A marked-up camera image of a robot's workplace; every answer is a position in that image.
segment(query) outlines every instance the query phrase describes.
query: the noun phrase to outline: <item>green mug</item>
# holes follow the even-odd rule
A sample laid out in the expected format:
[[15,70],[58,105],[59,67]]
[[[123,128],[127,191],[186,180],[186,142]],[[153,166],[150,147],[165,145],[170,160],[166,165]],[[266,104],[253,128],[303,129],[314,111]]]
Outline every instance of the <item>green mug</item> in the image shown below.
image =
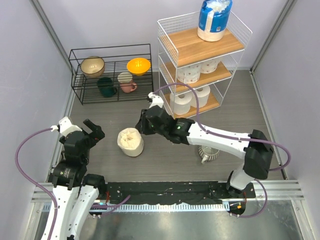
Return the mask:
[[102,77],[97,82],[96,85],[105,98],[110,98],[118,92],[118,89],[114,87],[114,83],[110,77]]

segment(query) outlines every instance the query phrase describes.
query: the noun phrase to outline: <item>wooden shelf board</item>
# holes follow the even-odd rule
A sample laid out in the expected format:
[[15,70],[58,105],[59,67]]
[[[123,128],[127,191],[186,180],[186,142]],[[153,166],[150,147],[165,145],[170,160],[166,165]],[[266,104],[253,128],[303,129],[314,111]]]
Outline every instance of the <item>wooden shelf board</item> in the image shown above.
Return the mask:
[[174,32],[168,35],[178,50],[178,67],[243,50],[245,46],[228,30],[219,41],[204,41],[198,37],[198,28]]
[[[170,93],[165,94],[164,97],[166,99],[166,102],[170,105]],[[205,106],[203,106],[199,109],[199,113],[208,111],[210,109],[217,108],[219,106],[220,106],[219,102],[217,101],[217,99],[215,98],[215,96],[211,92],[209,95],[209,98],[208,98],[208,102],[206,103]],[[189,117],[196,115],[196,113],[197,113],[197,109],[195,107],[191,106],[188,113],[182,114],[182,115],[174,114],[174,118],[189,118]]]
[[[166,68],[169,71],[169,74],[171,75],[172,79],[176,79],[176,68],[173,65],[172,62],[167,62],[165,63]],[[232,74],[228,71],[228,69],[225,67],[225,65],[222,62],[219,62],[216,70],[211,73],[201,73],[200,78],[198,81],[195,83],[190,83],[189,86],[192,88],[197,88],[200,86],[208,85],[210,83],[222,80],[222,79],[227,79],[230,78]],[[189,88],[186,86],[182,85],[176,85],[175,91],[176,93],[178,92],[183,92],[183,91],[188,91]]]

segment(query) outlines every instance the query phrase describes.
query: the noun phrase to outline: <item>dish rack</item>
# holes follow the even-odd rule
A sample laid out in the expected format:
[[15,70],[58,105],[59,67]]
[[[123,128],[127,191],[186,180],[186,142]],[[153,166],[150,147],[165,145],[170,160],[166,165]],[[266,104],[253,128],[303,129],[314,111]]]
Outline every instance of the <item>dish rack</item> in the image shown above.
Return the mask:
[[[210,87],[207,102],[199,109],[200,113],[204,113],[222,105],[252,31],[230,12],[224,37],[216,42],[204,41],[197,34],[199,14],[197,11],[158,20],[159,86],[181,83],[178,77],[181,76],[181,71],[184,71],[183,68],[195,68],[198,64],[218,59],[219,63],[213,72],[200,73],[198,80],[187,81],[193,89]],[[178,115],[175,113],[175,104],[170,102],[170,94],[175,102],[176,98],[189,95],[190,91],[182,85],[172,85],[160,91],[165,109],[174,118],[190,118],[196,115],[197,109],[193,106],[188,112]]]
[[[95,78],[89,78],[81,70],[81,63],[90,56],[99,56],[104,60],[104,73]],[[151,63],[150,69],[141,76],[132,74],[137,89],[130,93],[121,90],[118,75],[128,72],[127,63],[135,58],[145,58]],[[145,100],[154,91],[151,45],[133,44],[121,46],[91,47],[71,49],[69,63],[72,68],[71,87],[81,104],[105,103],[119,101]],[[112,97],[104,97],[97,86],[97,81],[103,77],[112,80],[117,93]]]

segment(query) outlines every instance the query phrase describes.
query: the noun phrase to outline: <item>black wire rack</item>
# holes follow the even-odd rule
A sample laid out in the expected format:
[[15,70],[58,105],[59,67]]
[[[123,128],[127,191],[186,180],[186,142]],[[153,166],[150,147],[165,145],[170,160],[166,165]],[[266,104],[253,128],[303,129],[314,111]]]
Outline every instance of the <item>black wire rack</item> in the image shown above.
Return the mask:
[[[91,56],[99,56],[104,60],[104,73],[99,77],[89,78],[81,70],[81,63]],[[136,83],[136,90],[125,93],[118,81],[118,75],[128,72],[127,63],[135,58],[145,58],[151,63],[150,69],[141,76],[132,74],[132,80]],[[154,91],[151,45],[134,44],[107,47],[75,48],[71,49],[69,62],[72,68],[71,87],[81,104],[104,103],[119,101],[144,100],[150,92]],[[111,97],[102,95],[98,88],[98,80],[108,77],[112,85],[117,89]]]

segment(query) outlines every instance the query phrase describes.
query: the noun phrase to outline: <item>white wall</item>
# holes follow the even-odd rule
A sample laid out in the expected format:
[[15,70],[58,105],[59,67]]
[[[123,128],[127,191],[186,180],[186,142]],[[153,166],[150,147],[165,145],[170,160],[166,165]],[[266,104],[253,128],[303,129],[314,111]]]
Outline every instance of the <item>white wall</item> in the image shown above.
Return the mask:
[[[34,186],[16,169],[19,143],[58,123],[71,74],[27,0],[0,3],[0,239],[21,240]],[[43,133],[20,152],[27,174],[43,182],[57,133]]]
[[286,172],[298,179],[318,232],[319,8],[319,1],[296,1],[255,72],[276,140],[292,154]]
[[[66,52],[72,48],[151,43],[158,65],[157,20],[199,11],[202,0],[39,0]],[[241,67],[250,68],[286,0],[233,0],[253,31]]]

